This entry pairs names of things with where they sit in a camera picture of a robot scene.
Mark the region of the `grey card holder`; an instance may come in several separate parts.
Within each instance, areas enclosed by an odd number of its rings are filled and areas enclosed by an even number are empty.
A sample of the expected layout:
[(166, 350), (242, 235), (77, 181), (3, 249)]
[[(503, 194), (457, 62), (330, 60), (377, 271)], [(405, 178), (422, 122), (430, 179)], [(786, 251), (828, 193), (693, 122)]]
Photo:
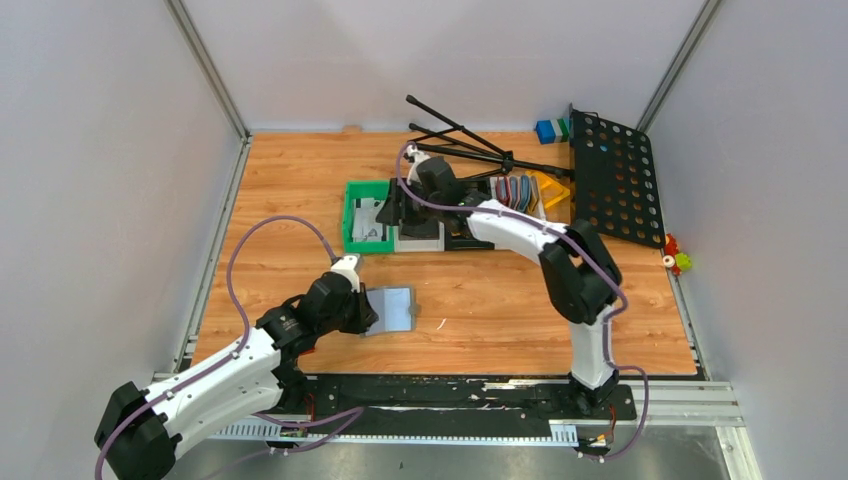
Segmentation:
[(368, 289), (366, 296), (377, 314), (377, 321), (362, 334), (362, 337), (408, 333), (415, 330), (420, 306), (416, 300), (416, 291), (412, 286)]

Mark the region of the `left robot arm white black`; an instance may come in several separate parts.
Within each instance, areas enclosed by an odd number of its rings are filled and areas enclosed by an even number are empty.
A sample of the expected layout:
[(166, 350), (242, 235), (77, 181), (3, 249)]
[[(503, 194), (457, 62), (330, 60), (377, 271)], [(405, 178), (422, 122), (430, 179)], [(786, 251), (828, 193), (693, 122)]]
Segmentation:
[(246, 335), (194, 367), (111, 395), (95, 444), (95, 476), (161, 479), (202, 440), (249, 415), (298, 411), (308, 401), (299, 357), (332, 332), (362, 334), (377, 320), (354, 274), (326, 272), (308, 291), (266, 311)]

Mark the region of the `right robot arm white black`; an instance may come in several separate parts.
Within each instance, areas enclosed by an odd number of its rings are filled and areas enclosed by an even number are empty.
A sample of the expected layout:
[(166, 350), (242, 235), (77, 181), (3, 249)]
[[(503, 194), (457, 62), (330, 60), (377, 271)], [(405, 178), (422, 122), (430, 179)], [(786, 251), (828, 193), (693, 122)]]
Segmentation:
[(435, 220), (446, 234), (488, 242), (537, 264), (550, 303), (569, 326), (572, 406), (589, 418), (607, 409), (619, 378), (607, 323), (621, 295), (622, 276), (592, 225), (543, 221), (511, 209), (463, 185), (444, 158), (412, 145), (396, 162), (409, 162), (410, 168), (391, 181), (378, 221), (399, 226)]

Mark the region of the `white silver credit card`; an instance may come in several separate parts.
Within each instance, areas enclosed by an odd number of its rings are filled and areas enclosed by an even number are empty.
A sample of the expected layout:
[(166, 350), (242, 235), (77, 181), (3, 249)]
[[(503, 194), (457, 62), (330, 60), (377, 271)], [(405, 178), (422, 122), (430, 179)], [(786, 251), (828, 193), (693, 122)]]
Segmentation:
[(356, 209), (354, 211), (351, 238), (355, 243), (384, 242), (387, 240), (387, 227), (375, 220), (377, 211)]

